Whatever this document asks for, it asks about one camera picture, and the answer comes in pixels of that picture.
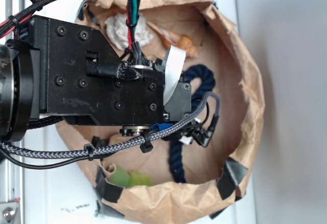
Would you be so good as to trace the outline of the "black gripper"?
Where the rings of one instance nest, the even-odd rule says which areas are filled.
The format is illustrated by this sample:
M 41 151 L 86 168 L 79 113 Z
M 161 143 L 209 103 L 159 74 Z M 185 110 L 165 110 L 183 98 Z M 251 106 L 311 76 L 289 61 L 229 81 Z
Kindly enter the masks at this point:
M 132 130 L 191 113 L 191 88 L 182 76 L 165 101 L 163 68 L 124 62 L 97 29 L 34 16 L 14 35 L 16 119 L 23 130 L 40 115 Z

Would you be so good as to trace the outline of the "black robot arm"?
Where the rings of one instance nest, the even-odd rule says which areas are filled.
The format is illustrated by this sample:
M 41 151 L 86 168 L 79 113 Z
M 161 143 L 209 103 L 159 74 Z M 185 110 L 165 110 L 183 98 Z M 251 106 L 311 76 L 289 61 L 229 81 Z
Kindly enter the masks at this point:
M 1 46 L 1 139 L 20 141 L 46 115 L 127 134 L 178 122 L 191 113 L 191 86 L 178 72 L 171 96 L 166 87 L 161 61 L 124 63 L 99 30 L 33 16 Z

